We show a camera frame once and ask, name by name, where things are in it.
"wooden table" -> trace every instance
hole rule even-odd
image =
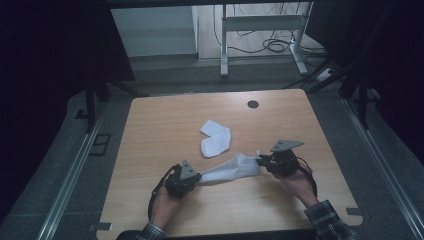
[[[259,107],[249,108],[251,100]],[[229,150],[207,159],[200,152],[207,136],[199,130],[209,119],[230,128],[232,140]],[[172,165],[187,159],[203,172],[237,153],[268,154],[277,139],[305,142],[293,151],[314,170],[318,198],[329,199],[347,224],[361,224],[361,216],[347,214],[346,208],[357,205],[302,90],[210,93],[133,101],[100,220],[113,228],[97,237],[115,239],[124,230],[142,229],[151,191]],[[304,210],[262,168],[255,177],[197,186],[167,236],[310,229]]]

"black curtain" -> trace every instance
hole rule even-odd
[[[381,95],[378,111],[422,163],[423,11],[422,0],[398,1],[367,62],[370,87]]]
[[[46,1],[0,6],[0,221],[87,81],[134,80],[107,7]]]

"wrist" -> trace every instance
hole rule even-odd
[[[305,205],[306,208],[313,207],[319,203],[319,200],[315,197],[315,195],[299,195],[298,198],[303,203],[303,205]]]
[[[161,216],[155,217],[155,216],[153,216],[150,219],[150,223],[155,225],[156,227],[162,229],[162,230],[165,230],[166,225],[168,224],[168,219],[166,217],[161,217]]]

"shirt cuff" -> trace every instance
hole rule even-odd
[[[321,229],[340,220],[328,200],[320,202],[305,210],[305,214],[315,228]]]

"hand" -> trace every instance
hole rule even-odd
[[[156,199],[153,203],[150,222],[165,230],[169,220],[180,209],[183,200],[169,195],[166,188],[162,186],[157,192]]]
[[[309,167],[307,167],[303,162],[299,162],[299,164],[301,167],[309,171]],[[310,208],[319,203],[318,199],[314,195],[311,184],[305,174],[300,170],[297,170],[288,177],[283,177],[274,173],[272,175],[274,175],[276,179],[280,180],[282,187],[297,197],[306,208]]]

